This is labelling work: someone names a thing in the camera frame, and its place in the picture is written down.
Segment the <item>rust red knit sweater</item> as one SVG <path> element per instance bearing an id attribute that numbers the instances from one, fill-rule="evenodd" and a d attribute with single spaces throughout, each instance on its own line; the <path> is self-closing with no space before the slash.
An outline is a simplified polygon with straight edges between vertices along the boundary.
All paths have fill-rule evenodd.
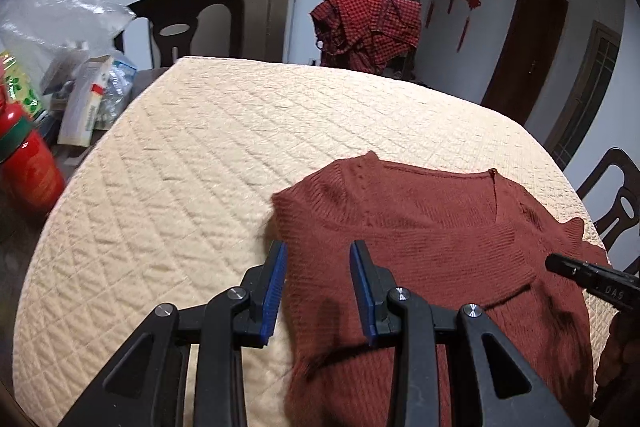
<path id="1" fill-rule="evenodd" d="M 604 265 L 582 237 L 498 172 L 450 173 L 374 154 L 332 162 L 273 196 L 273 226 L 288 245 L 283 299 L 293 346 L 285 399 L 295 426 L 382 426 L 393 353 L 363 336 L 349 248 L 428 303 L 476 303 L 522 352 L 577 426 L 593 394 L 589 315 L 582 291 L 547 271 L 552 253 Z"/>

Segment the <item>dark chair at right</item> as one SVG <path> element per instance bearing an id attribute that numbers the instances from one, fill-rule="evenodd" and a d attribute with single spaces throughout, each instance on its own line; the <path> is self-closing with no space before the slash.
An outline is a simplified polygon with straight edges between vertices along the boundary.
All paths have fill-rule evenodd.
<path id="1" fill-rule="evenodd" d="M 578 197 L 585 199 L 610 167 L 620 170 L 623 182 L 615 192 L 611 207 L 593 222 L 608 254 L 624 232 L 639 228 L 639 168 L 621 148 L 612 147 L 577 189 Z"/>

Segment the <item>dark framed window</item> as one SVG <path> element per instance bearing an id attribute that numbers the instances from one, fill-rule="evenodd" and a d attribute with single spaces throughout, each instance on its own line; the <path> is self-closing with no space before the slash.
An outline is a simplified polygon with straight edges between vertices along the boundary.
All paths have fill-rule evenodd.
<path id="1" fill-rule="evenodd" d="M 564 171 L 584 141 L 613 77 L 620 34 L 594 20 L 586 52 L 558 119 L 544 148 Z"/>

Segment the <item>cream quilted table cover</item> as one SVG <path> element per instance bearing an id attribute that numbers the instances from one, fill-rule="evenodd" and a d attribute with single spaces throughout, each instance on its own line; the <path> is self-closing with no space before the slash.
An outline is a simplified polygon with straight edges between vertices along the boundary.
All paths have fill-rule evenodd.
<path id="1" fill-rule="evenodd" d="M 122 113 L 44 225 L 18 304 L 13 388 L 58 424 L 159 303 L 206 303 L 262 262 L 270 198 L 377 153 L 496 169 L 559 221 L 587 209 L 519 124 L 417 84 L 318 66 L 186 57 Z"/>

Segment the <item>red thermos bottle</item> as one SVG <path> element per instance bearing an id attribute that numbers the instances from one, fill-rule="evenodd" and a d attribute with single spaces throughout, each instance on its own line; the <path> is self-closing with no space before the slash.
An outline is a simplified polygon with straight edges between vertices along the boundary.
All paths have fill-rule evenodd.
<path id="1" fill-rule="evenodd" d="M 43 218 L 62 195 L 65 181 L 23 107 L 1 89 L 1 187 L 18 210 Z"/>

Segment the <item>dark brown door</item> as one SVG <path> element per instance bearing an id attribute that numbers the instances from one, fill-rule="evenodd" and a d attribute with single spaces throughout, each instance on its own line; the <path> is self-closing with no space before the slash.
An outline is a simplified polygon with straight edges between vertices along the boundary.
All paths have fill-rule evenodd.
<path id="1" fill-rule="evenodd" d="M 567 0 L 515 1 L 484 107 L 526 123 L 558 49 L 567 9 Z"/>

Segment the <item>white medicine box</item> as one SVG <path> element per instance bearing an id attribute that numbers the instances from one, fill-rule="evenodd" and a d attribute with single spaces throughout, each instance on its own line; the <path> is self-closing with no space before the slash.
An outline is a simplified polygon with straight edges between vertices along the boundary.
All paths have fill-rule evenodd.
<path id="1" fill-rule="evenodd" d="M 78 147 L 90 145 L 112 64 L 113 57 L 103 55 L 90 58 L 80 66 L 64 110 L 58 144 Z"/>

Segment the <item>red checked cloth on chair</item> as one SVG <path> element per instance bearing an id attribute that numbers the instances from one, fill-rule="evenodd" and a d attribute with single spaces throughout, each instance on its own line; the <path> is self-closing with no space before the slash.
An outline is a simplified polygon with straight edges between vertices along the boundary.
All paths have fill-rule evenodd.
<path id="1" fill-rule="evenodd" d="M 418 47 L 421 11 L 413 0 L 323 0 L 310 12 L 320 64 L 383 74 Z"/>

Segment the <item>dark chair behind table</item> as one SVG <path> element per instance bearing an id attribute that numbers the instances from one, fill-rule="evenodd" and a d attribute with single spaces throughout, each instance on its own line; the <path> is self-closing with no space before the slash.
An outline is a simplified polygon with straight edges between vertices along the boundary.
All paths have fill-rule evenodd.
<path id="1" fill-rule="evenodd" d="M 191 54 L 198 17 L 210 6 L 222 5 L 230 14 L 228 57 L 240 58 L 244 43 L 244 0 L 138 0 L 128 5 L 134 18 L 146 18 L 151 39 L 160 51 L 160 67 Z"/>

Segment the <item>clear plastic bag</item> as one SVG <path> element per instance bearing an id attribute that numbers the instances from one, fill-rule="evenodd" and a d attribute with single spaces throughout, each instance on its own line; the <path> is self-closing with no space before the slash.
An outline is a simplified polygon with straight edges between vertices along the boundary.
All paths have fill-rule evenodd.
<path id="1" fill-rule="evenodd" d="M 110 0 L 1 0 L 1 42 L 49 107 L 80 64 L 112 52 L 133 19 Z"/>

